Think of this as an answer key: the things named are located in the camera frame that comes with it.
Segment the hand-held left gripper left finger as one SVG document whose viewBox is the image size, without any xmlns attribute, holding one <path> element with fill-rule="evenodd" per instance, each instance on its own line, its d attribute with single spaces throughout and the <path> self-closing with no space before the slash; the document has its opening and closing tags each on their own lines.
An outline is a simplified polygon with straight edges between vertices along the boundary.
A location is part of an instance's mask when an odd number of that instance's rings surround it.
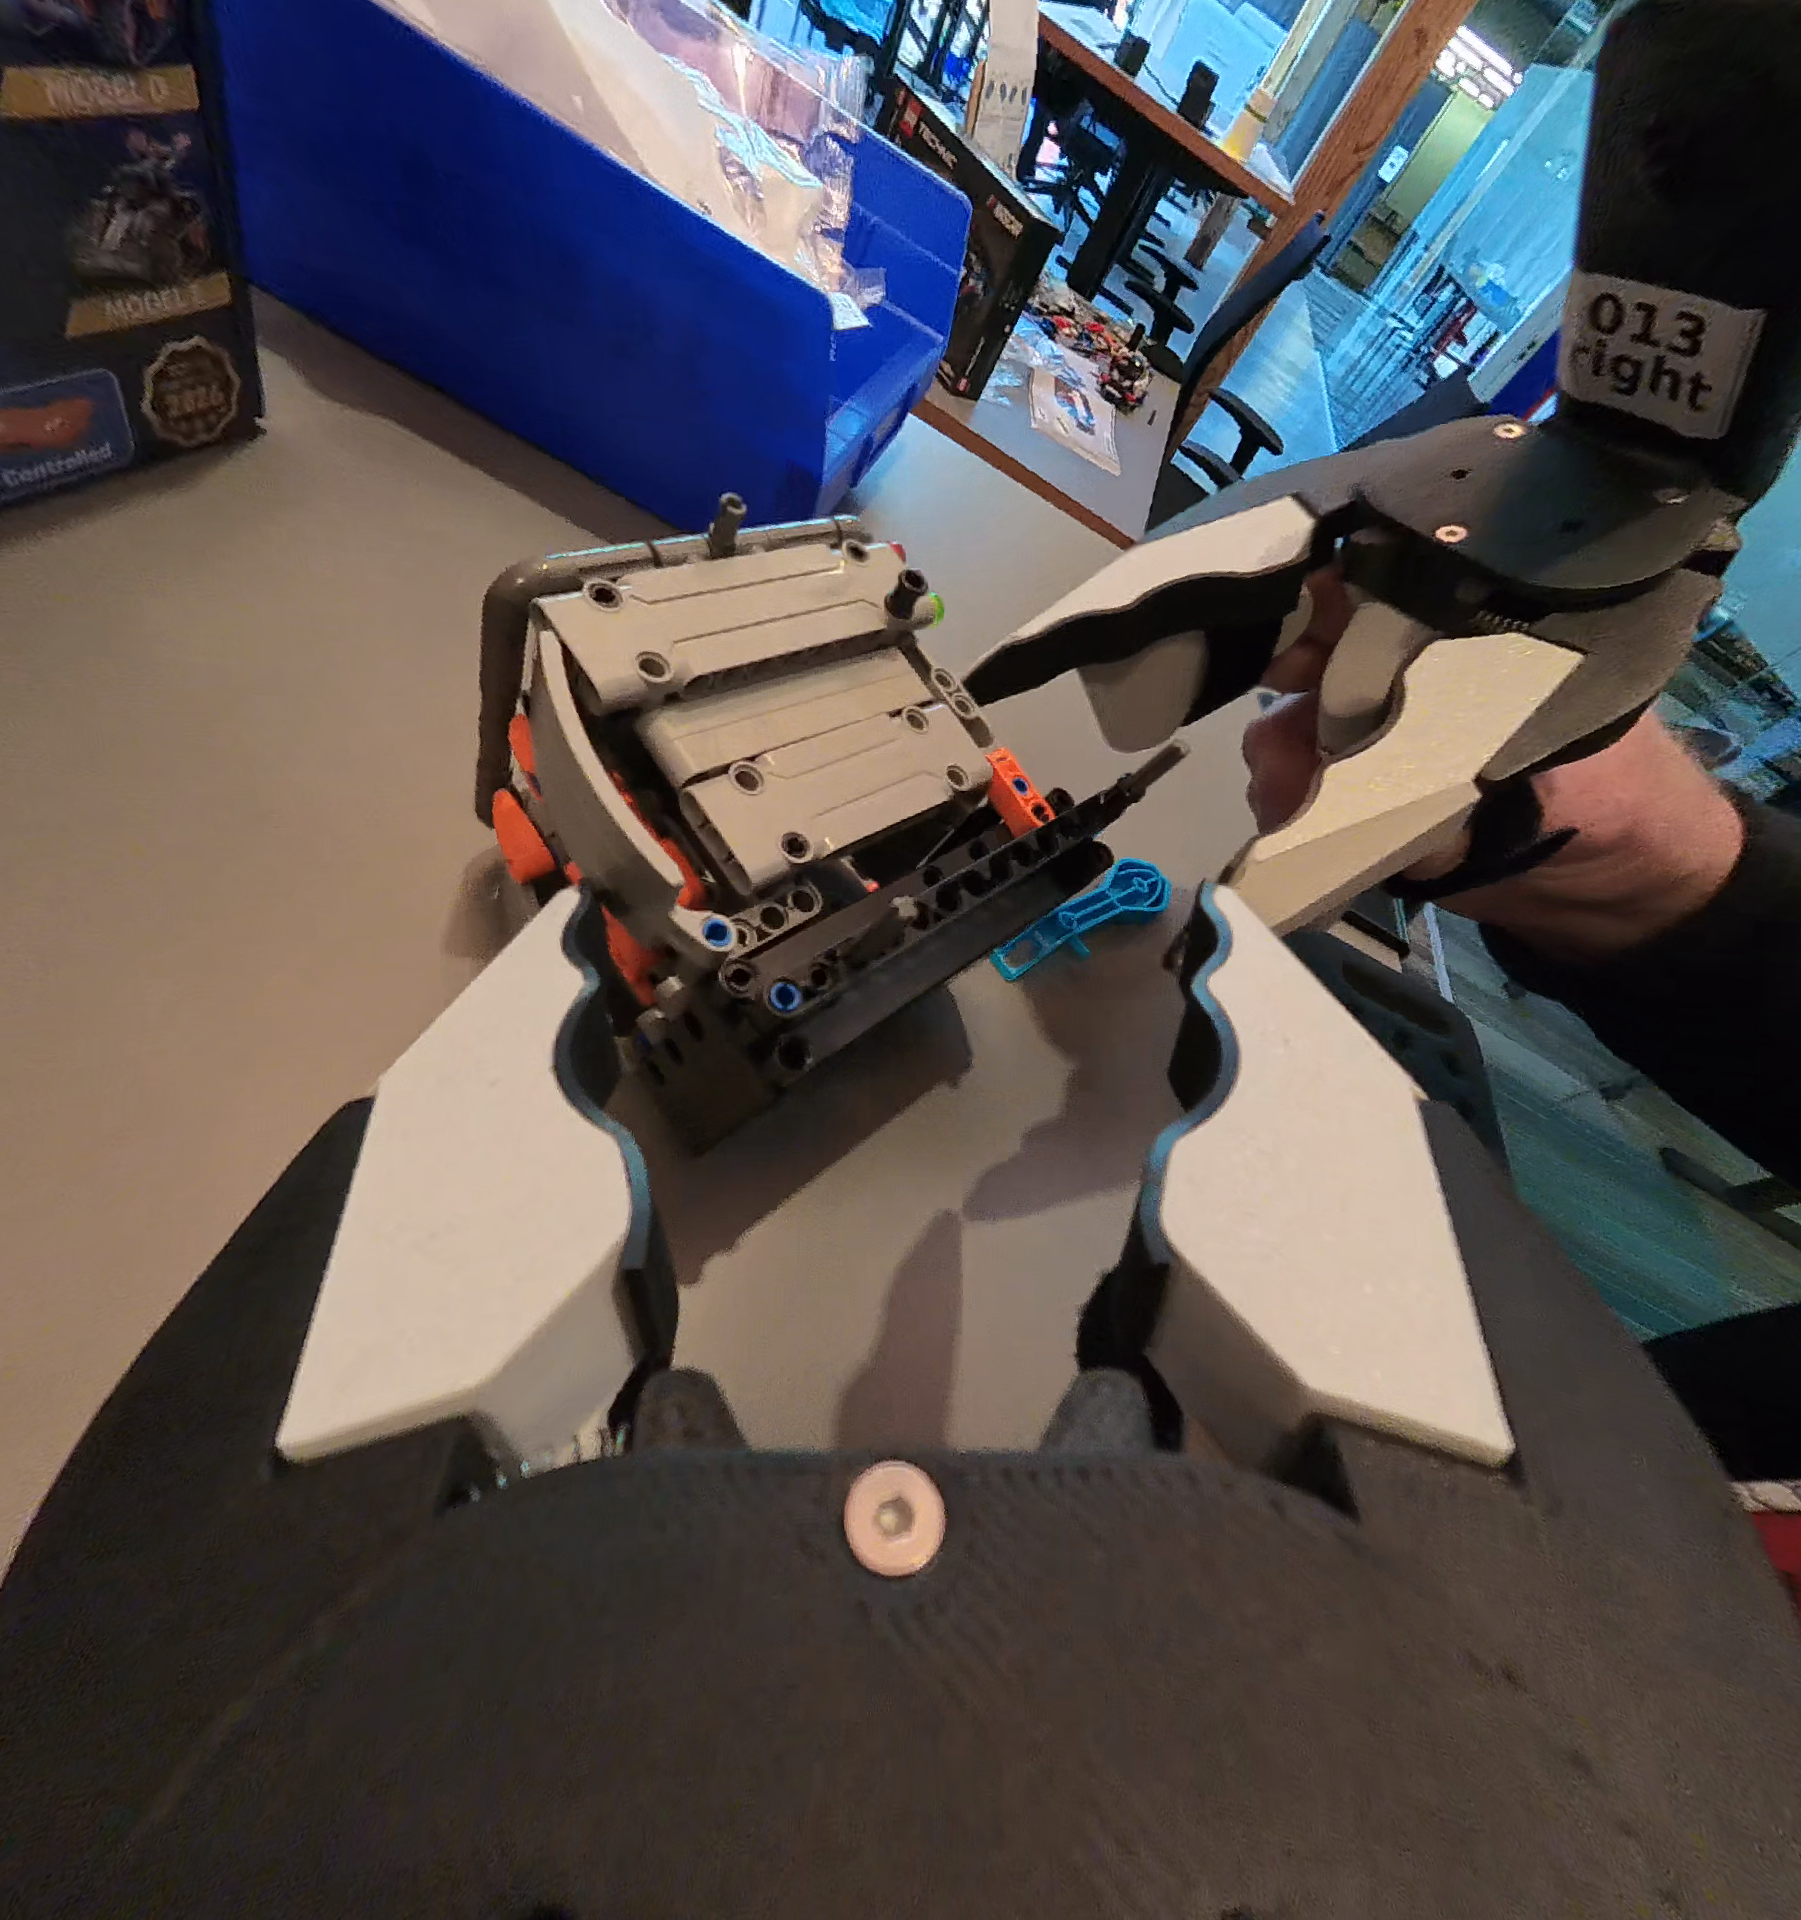
<svg viewBox="0 0 1801 1920">
<path fill-rule="evenodd" d="M 307 1465 L 468 1422 L 503 1469 L 618 1452 L 672 1359 L 605 911 L 549 899 L 380 1078 L 273 1446 Z"/>
</svg>

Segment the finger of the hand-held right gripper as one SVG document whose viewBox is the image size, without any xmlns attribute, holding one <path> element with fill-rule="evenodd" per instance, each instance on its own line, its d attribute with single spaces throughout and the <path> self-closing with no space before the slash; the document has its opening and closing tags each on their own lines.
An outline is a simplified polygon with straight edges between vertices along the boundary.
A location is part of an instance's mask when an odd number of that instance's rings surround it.
<svg viewBox="0 0 1801 1920">
<path fill-rule="evenodd" d="M 1524 631 L 1349 628 L 1319 685 L 1323 767 L 1224 887 L 1270 934 L 1321 924 L 1454 840 L 1489 765 L 1583 664 Z"/>
<path fill-rule="evenodd" d="M 1319 516 L 1278 496 L 1115 555 L 967 669 L 993 707 L 1075 676 L 1104 743 L 1137 755 L 1248 692 L 1296 611 Z"/>
</svg>

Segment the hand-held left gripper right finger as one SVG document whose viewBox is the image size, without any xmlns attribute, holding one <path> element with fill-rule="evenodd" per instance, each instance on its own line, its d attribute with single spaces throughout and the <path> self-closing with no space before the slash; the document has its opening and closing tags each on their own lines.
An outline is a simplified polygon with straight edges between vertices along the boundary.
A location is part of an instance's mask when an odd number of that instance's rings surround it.
<svg viewBox="0 0 1801 1920">
<path fill-rule="evenodd" d="M 1339 1424 L 1504 1469 L 1515 1436 L 1425 1097 L 1222 883 L 1181 956 L 1181 1116 L 1135 1194 L 1140 1352 L 1236 1465 Z"/>
</svg>

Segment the grey building-block robot model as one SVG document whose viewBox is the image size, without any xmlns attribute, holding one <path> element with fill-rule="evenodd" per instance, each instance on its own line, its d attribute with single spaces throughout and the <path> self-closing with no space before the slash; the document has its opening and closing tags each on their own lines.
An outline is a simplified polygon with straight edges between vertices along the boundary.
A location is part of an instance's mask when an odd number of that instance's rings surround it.
<svg viewBox="0 0 1801 1920">
<path fill-rule="evenodd" d="M 483 593 L 477 820 L 605 911 L 621 1064 L 702 1153 L 1112 866 L 927 650 L 855 517 L 522 564 Z"/>
</svg>

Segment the person's right forearm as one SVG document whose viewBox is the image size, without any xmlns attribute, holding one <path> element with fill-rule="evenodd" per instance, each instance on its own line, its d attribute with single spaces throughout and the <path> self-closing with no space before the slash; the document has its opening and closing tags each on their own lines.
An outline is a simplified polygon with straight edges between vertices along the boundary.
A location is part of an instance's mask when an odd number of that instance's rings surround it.
<svg viewBox="0 0 1801 1920">
<path fill-rule="evenodd" d="M 1644 946 L 1580 963 L 1500 929 L 1483 940 L 1515 982 L 1801 1190 L 1801 818 L 1739 813 L 1746 838 L 1724 890 Z"/>
</svg>

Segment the person's right hand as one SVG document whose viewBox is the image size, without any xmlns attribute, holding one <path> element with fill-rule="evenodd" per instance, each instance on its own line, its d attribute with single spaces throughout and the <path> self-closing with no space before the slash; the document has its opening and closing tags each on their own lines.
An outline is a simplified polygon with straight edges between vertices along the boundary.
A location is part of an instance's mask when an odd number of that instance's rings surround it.
<svg viewBox="0 0 1801 1920">
<path fill-rule="evenodd" d="M 1319 684 L 1352 611 L 1335 566 L 1314 569 L 1304 589 L 1306 625 L 1270 660 L 1270 703 L 1242 741 L 1260 832 L 1282 828 L 1317 782 Z M 1655 712 L 1605 751 L 1537 774 L 1533 793 L 1544 829 L 1573 829 L 1573 840 L 1542 866 L 1448 895 L 1445 906 L 1571 964 L 1602 963 L 1690 920 L 1744 847 L 1727 793 Z"/>
</svg>

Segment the black dimpled chair seat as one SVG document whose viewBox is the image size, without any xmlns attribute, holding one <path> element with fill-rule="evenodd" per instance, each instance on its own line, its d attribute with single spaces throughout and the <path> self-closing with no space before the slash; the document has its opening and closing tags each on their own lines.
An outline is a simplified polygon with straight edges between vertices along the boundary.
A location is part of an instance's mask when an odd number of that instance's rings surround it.
<svg viewBox="0 0 1801 1920">
<path fill-rule="evenodd" d="M 1509 1159 L 1478 1034 L 1455 1005 L 1422 979 L 1354 948 L 1338 961 L 1344 1005 L 1417 1089 L 1464 1121 L 1507 1171 Z"/>
</svg>

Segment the white paper leaflet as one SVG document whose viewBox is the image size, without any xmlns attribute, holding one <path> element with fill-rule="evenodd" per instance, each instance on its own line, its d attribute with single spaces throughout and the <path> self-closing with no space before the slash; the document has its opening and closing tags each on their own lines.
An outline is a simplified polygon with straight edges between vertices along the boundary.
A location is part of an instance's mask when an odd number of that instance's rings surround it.
<svg viewBox="0 0 1801 1920">
<path fill-rule="evenodd" d="M 1120 478 L 1118 412 L 1069 365 L 1039 365 L 1026 376 L 1030 428 L 1091 468 Z"/>
</svg>

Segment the blue plastic separator tool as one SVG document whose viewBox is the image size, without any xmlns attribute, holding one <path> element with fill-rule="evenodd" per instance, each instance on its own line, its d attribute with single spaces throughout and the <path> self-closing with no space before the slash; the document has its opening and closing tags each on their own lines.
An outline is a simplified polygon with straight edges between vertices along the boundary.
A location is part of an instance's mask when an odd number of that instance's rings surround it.
<svg viewBox="0 0 1801 1920">
<path fill-rule="evenodd" d="M 1164 914 L 1171 897 L 1173 885 L 1158 866 L 1142 859 L 1118 859 L 1095 885 L 993 948 L 991 963 L 1001 979 L 1018 981 L 1054 953 L 1089 958 L 1091 934 L 1107 924 L 1152 923 Z"/>
</svg>

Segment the black kit box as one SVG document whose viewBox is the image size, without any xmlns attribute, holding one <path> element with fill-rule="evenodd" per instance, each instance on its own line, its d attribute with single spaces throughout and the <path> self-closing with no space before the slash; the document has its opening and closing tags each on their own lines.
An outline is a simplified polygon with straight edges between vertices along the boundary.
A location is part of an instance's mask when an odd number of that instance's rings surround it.
<svg viewBox="0 0 1801 1920">
<path fill-rule="evenodd" d="M 967 241 L 938 385 L 978 399 L 1020 325 L 1059 229 L 1020 182 L 931 98 L 916 101 L 914 147 L 967 200 Z"/>
</svg>

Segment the wooden background desk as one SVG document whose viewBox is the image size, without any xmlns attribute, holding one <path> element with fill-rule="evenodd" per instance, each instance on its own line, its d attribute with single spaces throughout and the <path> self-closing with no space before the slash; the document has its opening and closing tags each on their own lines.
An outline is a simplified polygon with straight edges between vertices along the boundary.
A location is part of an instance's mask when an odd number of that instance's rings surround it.
<svg viewBox="0 0 1801 1920">
<path fill-rule="evenodd" d="M 1128 159 L 1112 182 L 1102 219 L 1089 230 L 1078 253 L 1083 285 L 1095 287 L 1114 263 L 1120 241 L 1140 206 L 1152 162 L 1173 162 L 1183 177 L 1207 177 L 1270 211 L 1270 230 L 1248 258 L 1250 271 L 1266 265 L 1311 219 L 1338 216 L 1346 196 L 1379 153 L 1395 121 L 1421 84 L 1431 76 L 1437 59 L 1454 33 L 1464 26 L 1472 9 L 1470 2 L 1401 5 L 1291 188 L 1259 173 L 1253 159 L 1227 153 L 1222 144 L 1199 134 L 1171 106 L 1151 98 L 1135 79 L 1120 72 L 1071 33 L 1062 22 L 1062 10 L 1052 9 L 1040 20 L 1042 42 L 1056 61 L 1082 75 L 1083 88 L 1114 111 L 1115 125 L 1128 136 Z M 1046 442 L 996 403 L 949 396 L 942 389 L 929 386 L 914 413 L 954 445 L 975 455 L 987 468 L 1018 482 L 1102 540 L 1128 547 L 1145 535 L 1157 468 L 1171 442 L 1168 419 L 1128 421 L 1123 425 L 1123 470 L 1108 475 Z"/>
</svg>

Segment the clear plastic parts bags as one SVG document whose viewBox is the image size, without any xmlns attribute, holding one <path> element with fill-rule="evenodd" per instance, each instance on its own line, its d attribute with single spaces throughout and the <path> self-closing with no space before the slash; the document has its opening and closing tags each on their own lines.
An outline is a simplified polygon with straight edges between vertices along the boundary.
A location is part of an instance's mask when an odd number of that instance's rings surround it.
<svg viewBox="0 0 1801 1920">
<path fill-rule="evenodd" d="M 726 5 L 552 2 L 557 99 L 590 144 L 822 292 L 838 333 L 886 282 L 846 259 L 868 64 L 798 49 Z"/>
</svg>

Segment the blue plastic bin with bags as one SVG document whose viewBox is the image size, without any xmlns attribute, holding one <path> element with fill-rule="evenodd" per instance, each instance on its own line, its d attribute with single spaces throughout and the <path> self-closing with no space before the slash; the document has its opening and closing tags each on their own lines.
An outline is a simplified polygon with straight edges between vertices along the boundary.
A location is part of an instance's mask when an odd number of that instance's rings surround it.
<svg viewBox="0 0 1801 1920">
<path fill-rule="evenodd" d="M 212 5 L 250 282 L 695 529 L 838 512 L 940 362 L 967 204 L 864 134 L 864 326 L 370 2 Z"/>
</svg>

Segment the dark blue robot kit box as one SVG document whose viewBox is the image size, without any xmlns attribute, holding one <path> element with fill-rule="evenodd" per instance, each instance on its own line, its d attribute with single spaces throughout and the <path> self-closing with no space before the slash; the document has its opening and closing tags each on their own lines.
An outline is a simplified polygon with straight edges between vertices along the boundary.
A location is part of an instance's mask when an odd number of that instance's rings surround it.
<svg viewBox="0 0 1801 1920">
<path fill-rule="evenodd" d="M 254 438 L 213 9 L 0 2 L 0 512 Z"/>
</svg>

